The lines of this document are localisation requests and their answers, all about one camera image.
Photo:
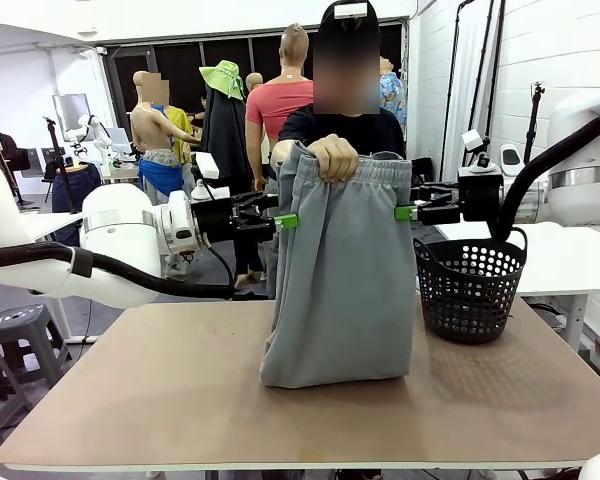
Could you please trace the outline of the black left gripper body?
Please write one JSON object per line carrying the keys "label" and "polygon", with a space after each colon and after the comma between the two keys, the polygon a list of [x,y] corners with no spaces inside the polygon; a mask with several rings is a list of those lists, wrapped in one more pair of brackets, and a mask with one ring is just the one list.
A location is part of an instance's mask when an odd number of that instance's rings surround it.
{"label": "black left gripper body", "polygon": [[201,236],[234,236],[233,203],[230,197],[196,201],[192,214]]}

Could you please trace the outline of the person's right hand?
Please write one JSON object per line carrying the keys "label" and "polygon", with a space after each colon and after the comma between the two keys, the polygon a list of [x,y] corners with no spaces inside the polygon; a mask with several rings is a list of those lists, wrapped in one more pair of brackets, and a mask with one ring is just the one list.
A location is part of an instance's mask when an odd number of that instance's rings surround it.
{"label": "person's right hand", "polygon": [[346,182],[357,170],[358,153],[346,139],[335,134],[313,142],[308,150],[317,159],[319,176],[325,182]]}

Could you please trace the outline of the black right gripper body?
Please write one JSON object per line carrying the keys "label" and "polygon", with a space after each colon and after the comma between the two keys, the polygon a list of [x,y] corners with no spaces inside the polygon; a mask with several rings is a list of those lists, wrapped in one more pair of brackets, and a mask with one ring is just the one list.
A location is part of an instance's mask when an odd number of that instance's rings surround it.
{"label": "black right gripper body", "polygon": [[458,172],[458,200],[466,222],[495,222],[500,213],[503,175],[498,168],[478,173],[470,168]]}

